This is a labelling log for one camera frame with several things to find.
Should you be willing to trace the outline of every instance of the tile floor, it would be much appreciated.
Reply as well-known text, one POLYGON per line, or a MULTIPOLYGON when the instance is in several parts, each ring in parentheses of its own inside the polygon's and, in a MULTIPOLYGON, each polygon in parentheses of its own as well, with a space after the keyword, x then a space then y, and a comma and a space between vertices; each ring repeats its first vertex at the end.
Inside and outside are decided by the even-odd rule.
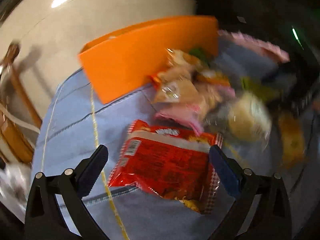
POLYGON ((13 39, 21 42, 16 65, 41 117, 57 85, 81 67, 77 53, 85 43, 138 22, 190 15, 195 6, 194 0, 67 0, 51 8, 52 2, 23 0, 0 27, 0 55, 13 39))

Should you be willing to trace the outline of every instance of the blue tablecloth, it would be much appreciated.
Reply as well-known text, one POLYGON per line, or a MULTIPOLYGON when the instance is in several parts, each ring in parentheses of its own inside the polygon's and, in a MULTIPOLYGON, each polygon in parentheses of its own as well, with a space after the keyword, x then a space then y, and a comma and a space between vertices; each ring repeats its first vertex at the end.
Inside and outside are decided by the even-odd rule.
MULTIPOLYGON (((215 61, 231 67, 239 75, 259 77, 277 67, 271 60, 233 43, 220 47, 223 51, 215 61)), ((85 73, 80 69, 72 74, 58 87, 43 120, 33 159, 32 176, 39 171, 43 171, 46 176, 58 175, 66 168, 76 167, 82 159, 90 157, 95 151, 98 140, 99 144, 104 144, 109 150, 109 160, 104 168, 108 177, 118 161, 130 123, 135 119, 142 119, 154 124, 153 115, 162 107, 161 104, 150 103, 154 93, 151 85, 146 85, 103 105, 92 90, 85 73), (94 119, 97 134, 94 133, 94 119)), ((310 133, 311 119, 311 112, 305 113, 301 119, 306 141, 310 133)), ((293 234, 299 232, 319 201, 320 158, 317 146, 318 137, 315 136, 311 142, 310 162, 303 179, 295 193, 290 196, 293 234)), ((233 147, 238 153, 235 155, 229 148, 223 147, 226 155, 235 158, 241 165, 252 168, 258 175, 272 175, 282 157, 281 142, 276 129, 273 129, 268 147, 263 153, 236 145, 233 147)), ((297 165, 289 171, 281 172, 288 190, 297 179, 300 169, 301 165, 297 165)), ((234 201, 221 186, 217 191, 213 214, 204 216, 186 208, 179 201, 164 200, 137 188, 111 190, 113 201, 131 240, 205 240, 220 224, 234 201)), ((62 198, 58 201, 69 229, 78 233, 62 198)), ((110 239, 123 239, 101 176, 83 201, 110 239)), ((248 215, 241 231, 248 227, 253 212, 254 209, 248 215)))

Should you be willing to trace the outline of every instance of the green light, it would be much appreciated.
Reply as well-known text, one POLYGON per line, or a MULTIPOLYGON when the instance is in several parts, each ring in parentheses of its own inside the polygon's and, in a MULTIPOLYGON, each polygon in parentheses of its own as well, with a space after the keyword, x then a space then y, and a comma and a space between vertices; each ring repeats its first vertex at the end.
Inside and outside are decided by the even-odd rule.
POLYGON ((296 39, 297 39, 297 41, 298 41, 299 38, 298 38, 298 36, 297 36, 297 34, 296 34, 296 31, 295 31, 294 29, 292 29, 292 31, 293 31, 293 34, 294 34, 294 36, 296 37, 296 39))

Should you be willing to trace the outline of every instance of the green object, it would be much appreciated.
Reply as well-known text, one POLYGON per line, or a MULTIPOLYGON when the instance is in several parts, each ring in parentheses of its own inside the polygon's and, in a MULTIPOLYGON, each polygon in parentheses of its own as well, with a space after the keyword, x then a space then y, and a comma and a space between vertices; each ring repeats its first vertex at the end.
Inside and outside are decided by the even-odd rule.
POLYGON ((270 102, 271 100, 281 96, 281 92, 279 90, 261 85, 259 82, 255 82, 249 77, 243 77, 241 79, 241 84, 243 90, 252 92, 264 103, 270 102))
POLYGON ((192 56, 197 57, 199 60, 205 62, 205 63, 209 63, 209 60, 207 59, 204 49, 201 47, 198 48, 193 48, 189 51, 189 54, 192 56))

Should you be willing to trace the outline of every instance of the yellow stripe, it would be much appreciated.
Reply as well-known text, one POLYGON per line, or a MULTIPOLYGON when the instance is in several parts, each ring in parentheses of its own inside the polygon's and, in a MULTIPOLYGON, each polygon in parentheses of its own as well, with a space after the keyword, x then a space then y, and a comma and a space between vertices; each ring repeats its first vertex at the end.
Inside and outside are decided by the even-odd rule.
POLYGON ((245 168, 250 168, 249 163, 243 159, 239 153, 237 152, 236 149, 234 149, 229 143, 227 143, 226 141, 223 142, 223 144, 230 150, 230 152, 232 153, 234 159, 239 163, 239 165, 241 166, 241 168, 245 169, 245 168))
MULTIPOLYGON (((92 114, 92 123, 93 123, 94 143, 95 143, 96 148, 98 148, 98 146, 99 146, 98 129, 97 129, 98 126, 97 126, 97 121, 96 121, 96 116, 95 116, 95 109, 94 109, 94 102, 93 102, 93 87, 92 86, 91 86, 90 101, 91 101, 91 114, 92 114)), ((108 198, 109 198, 109 204, 110 204, 111 210, 115 214, 116 221, 117 221, 119 227, 121 228, 123 238, 125 240, 130 240, 127 235, 127 232, 125 231, 125 228, 124 228, 122 220, 119 216, 119 213, 116 209, 115 203, 113 202, 112 194, 111 194, 110 189, 108 187, 107 178, 106 178, 106 174, 105 174, 104 170, 101 171, 101 176, 102 176, 102 182, 103 182, 105 191, 106 191, 108 198)))

